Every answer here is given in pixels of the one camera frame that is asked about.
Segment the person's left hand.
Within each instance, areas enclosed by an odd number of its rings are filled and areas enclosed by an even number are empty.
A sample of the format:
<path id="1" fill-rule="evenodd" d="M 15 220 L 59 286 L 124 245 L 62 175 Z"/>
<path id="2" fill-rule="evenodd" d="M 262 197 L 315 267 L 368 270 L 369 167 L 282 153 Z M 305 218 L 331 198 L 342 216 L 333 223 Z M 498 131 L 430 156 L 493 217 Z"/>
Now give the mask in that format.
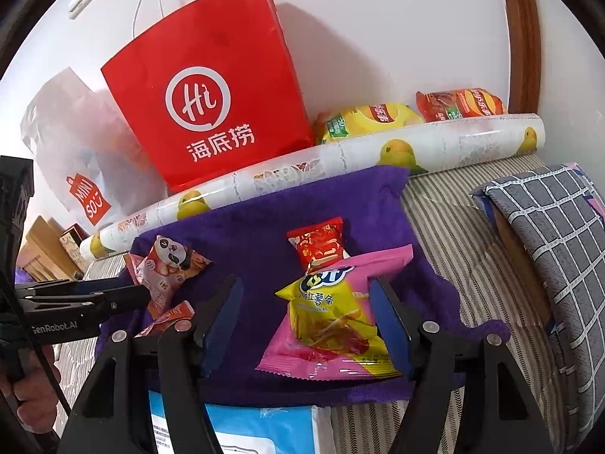
<path id="1" fill-rule="evenodd" d="M 22 380 L 13 383 L 7 379 L 6 366 L 1 363 L 1 392 L 6 398 L 14 396 L 20 402 L 16 416 L 27 431 L 47 434 L 53 428 L 59 398 L 33 351 L 28 361 L 30 372 Z"/>

